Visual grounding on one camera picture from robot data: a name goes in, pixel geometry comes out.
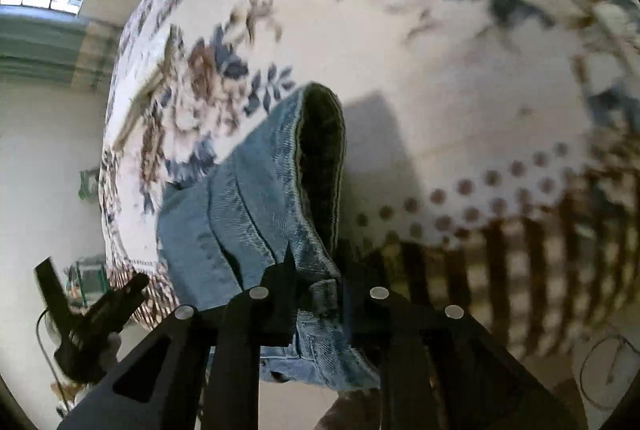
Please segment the blue denim pants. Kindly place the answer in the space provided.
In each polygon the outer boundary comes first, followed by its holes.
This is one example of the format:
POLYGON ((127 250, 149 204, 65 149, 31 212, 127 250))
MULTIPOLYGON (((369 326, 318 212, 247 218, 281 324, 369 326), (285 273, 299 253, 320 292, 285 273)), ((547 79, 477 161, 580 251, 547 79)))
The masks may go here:
POLYGON ((205 311, 259 284, 290 254, 298 312, 292 343, 260 351, 260 376, 334 391, 374 389, 378 371, 338 320, 333 261, 345 156, 341 105, 309 83, 285 98, 198 182, 166 187, 160 256, 180 302, 205 311))

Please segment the green striped curtain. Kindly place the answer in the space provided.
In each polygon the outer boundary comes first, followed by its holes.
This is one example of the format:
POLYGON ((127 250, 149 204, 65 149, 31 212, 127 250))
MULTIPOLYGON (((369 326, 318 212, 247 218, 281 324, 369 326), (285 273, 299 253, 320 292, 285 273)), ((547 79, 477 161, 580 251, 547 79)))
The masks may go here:
POLYGON ((121 33, 100 20, 3 5, 1 78, 105 93, 121 33))

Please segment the floral and striped fleece blanket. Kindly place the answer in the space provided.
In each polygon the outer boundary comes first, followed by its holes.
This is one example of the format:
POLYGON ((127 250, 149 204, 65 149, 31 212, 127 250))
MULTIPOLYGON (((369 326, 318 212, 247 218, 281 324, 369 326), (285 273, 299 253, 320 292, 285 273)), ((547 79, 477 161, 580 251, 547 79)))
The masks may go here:
POLYGON ((425 249, 519 358, 639 297, 639 0, 141 0, 122 30, 100 176, 107 274, 177 298, 165 186, 205 176, 309 83, 343 105, 341 232, 425 249))

